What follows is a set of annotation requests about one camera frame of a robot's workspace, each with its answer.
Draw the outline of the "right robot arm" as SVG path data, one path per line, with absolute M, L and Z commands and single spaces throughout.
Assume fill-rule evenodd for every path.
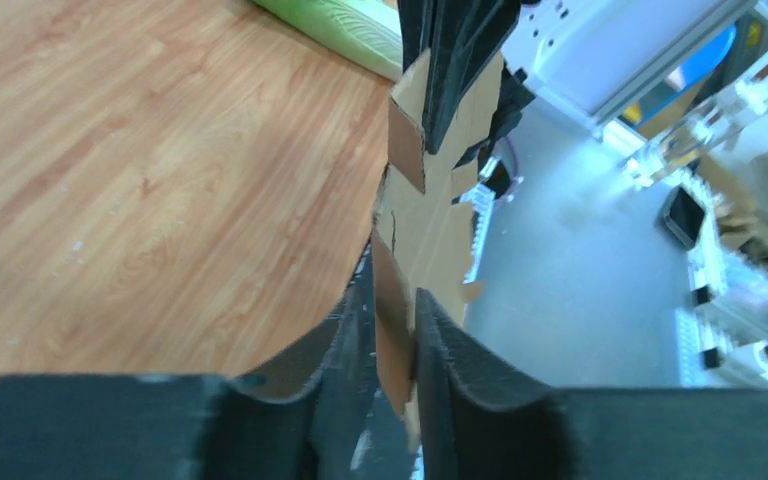
M 420 127 L 437 152 L 457 104 L 496 56 L 525 87 L 595 130 L 617 117 L 751 1 L 400 1 L 403 62 L 430 55 Z

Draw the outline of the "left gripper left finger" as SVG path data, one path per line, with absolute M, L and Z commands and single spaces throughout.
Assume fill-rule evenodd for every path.
M 0 376 L 0 479 L 350 479 L 379 381 L 373 259 L 237 377 Z

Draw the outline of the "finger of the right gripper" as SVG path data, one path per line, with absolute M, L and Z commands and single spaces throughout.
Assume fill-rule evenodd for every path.
M 399 0 L 402 70 L 430 51 L 422 127 L 436 154 L 456 109 L 514 30 L 519 0 Z

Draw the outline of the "cardboard box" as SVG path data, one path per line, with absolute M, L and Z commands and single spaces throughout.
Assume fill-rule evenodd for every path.
M 416 291 L 430 291 L 462 324 L 466 305 L 483 290 L 464 281 L 473 264 L 473 209 L 458 199 L 477 184 L 478 167 L 460 160 L 488 137 L 504 67 L 495 54 L 460 100 L 439 150 L 430 153 L 422 127 L 430 60 L 422 53 L 391 89 L 388 164 L 372 234 L 378 376 L 410 453 L 421 438 L 412 378 Z

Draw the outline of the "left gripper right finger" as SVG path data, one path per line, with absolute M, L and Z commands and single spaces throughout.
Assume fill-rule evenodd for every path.
M 768 390 L 554 388 L 415 296 L 428 479 L 768 479 Z

